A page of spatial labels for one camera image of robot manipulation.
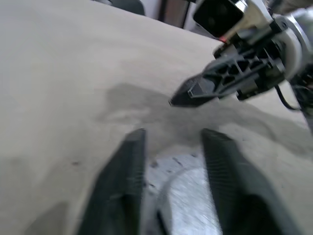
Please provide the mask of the round silver motor housing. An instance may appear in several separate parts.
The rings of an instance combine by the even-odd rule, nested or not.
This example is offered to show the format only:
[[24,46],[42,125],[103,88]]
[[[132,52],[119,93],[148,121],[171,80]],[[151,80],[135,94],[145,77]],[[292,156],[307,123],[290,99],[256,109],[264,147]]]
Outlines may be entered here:
[[222,235],[201,154],[147,165],[141,235]]

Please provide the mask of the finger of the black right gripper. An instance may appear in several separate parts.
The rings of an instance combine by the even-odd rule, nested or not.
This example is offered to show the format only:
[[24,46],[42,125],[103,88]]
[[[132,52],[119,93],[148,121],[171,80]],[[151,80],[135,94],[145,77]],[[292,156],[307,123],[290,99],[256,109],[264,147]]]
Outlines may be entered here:
[[267,67],[266,59],[242,55],[222,56],[201,73],[186,79],[169,103],[174,107],[199,107],[215,98],[253,87]]
[[216,87],[215,75],[216,72],[207,66],[198,74],[186,79],[182,84],[182,90],[186,92],[195,85],[199,85],[205,92],[212,92]]

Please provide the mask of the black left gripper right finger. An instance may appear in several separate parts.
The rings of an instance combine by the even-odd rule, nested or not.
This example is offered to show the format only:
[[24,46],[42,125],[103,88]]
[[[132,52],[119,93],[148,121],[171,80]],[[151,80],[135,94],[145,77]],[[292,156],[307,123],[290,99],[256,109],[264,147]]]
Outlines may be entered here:
[[223,235],[302,235],[270,181],[233,139],[202,129],[201,141]]

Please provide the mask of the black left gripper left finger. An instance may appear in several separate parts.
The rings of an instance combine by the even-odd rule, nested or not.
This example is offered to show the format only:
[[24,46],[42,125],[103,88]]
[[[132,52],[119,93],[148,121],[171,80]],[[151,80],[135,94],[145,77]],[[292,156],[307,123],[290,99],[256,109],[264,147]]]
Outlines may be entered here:
[[77,235],[140,235],[146,130],[130,132],[99,172]]

